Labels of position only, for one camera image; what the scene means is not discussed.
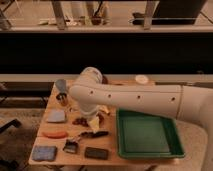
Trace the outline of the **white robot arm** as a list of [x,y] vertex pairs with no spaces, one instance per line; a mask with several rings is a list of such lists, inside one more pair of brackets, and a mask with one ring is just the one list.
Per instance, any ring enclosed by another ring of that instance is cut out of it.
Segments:
[[203,128],[208,137],[201,171],[213,171],[213,89],[182,85],[103,84],[101,72],[85,68],[69,88],[80,112],[92,115],[99,105],[174,118]]

